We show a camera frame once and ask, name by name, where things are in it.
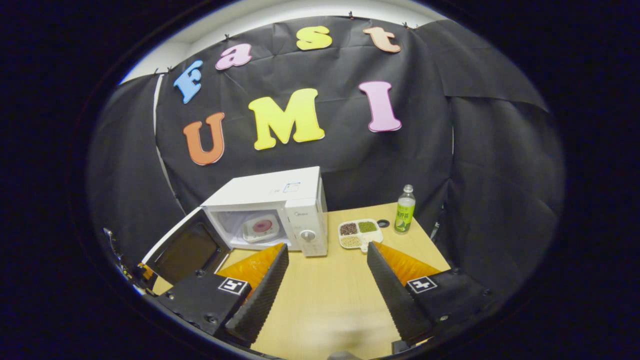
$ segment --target microwave door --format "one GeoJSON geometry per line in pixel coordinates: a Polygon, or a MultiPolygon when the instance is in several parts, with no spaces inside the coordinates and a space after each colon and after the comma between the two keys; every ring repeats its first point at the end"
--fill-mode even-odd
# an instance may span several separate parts
{"type": "Polygon", "coordinates": [[[158,241],[143,262],[175,284],[198,270],[217,271],[229,252],[205,211],[196,208],[158,241]]]}

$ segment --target letter m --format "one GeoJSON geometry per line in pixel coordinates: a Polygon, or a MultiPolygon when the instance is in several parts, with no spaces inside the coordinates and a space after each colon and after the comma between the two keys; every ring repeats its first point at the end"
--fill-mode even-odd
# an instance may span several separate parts
{"type": "Polygon", "coordinates": [[[255,129],[257,141],[254,147],[264,150],[276,145],[276,140],[271,136],[269,128],[282,143],[288,143],[296,124],[296,132],[293,140],[307,142],[324,138],[324,130],[318,126],[316,117],[316,105],[314,99],[318,95],[316,89],[300,89],[289,99],[287,109],[282,109],[270,97],[261,97],[249,103],[249,109],[255,114],[255,129]]]}

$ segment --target bottle label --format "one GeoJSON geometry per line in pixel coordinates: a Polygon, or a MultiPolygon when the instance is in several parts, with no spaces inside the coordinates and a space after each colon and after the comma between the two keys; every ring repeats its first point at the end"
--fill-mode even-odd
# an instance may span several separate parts
{"type": "Polygon", "coordinates": [[[411,220],[413,219],[413,209],[415,209],[415,205],[402,206],[398,204],[395,226],[396,231],[400,233],[409,231],[409,226],[411,225],[411,220]]]}

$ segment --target microwave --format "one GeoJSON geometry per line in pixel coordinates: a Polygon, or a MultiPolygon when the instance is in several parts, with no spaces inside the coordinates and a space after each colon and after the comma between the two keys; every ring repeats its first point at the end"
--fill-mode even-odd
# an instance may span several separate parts
{"type": "Polygon", "coordinates": [[[217,272],[232,249],[286,243],[327,255],[327,208],[320,167],[235,177],[166,233],[142,263],[175,284],[197,270],[217,272]]]}

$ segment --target white wall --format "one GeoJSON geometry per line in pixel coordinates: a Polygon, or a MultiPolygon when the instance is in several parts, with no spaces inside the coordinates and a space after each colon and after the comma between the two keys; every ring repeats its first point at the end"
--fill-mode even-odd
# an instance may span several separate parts
{"type": "Polygon", "coordinates": [[[166,72],[166,68],[174,67],[185,59],[185,54],[191,46],[188,42],[164,42],[147,54],[131,71],[124,77],[122,83],[139,76],[166,72]]]}
{"type": "Polygon", "coordinates": [[[446,19],[410,0],[242,0],[207,15],[169,38],[142,59],[122,80],[166,70],[225,38],[290,19],[310,16],[347,16],[379,19],[415,27],[446,19]]]}

